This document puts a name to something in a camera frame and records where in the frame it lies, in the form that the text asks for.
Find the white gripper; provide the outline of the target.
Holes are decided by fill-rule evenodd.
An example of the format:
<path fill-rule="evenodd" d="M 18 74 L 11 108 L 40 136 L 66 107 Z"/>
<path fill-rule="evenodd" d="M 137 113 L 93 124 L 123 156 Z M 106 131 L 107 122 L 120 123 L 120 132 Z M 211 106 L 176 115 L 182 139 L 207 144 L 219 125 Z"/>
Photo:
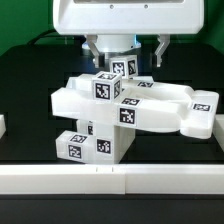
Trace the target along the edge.
<path fill-rule="evenodd" d="M 53 0 L 53 25 L 60 34 L 82 34 L 100 65 L 96 35 L 154 35 L 156 66 L 170 44 L 168 34 L 196 34 L 204 24 L 204 0 Z"/>

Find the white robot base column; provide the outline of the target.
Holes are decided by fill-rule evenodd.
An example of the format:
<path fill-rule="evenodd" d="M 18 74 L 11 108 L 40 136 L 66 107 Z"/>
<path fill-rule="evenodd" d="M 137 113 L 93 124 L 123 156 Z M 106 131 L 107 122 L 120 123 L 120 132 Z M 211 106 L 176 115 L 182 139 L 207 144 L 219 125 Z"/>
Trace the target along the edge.
<path fill-rule="evenodd" d="M 104 61 L 108 54 L 118 54 L 132 51 L 141 47 L 136 36 L 130 35 L 96 35 L 96 47 L 100 52 L 100 63 Z M 82 49 L 86 52 L 91 52 L 87 42 L 82 44 Z"/>

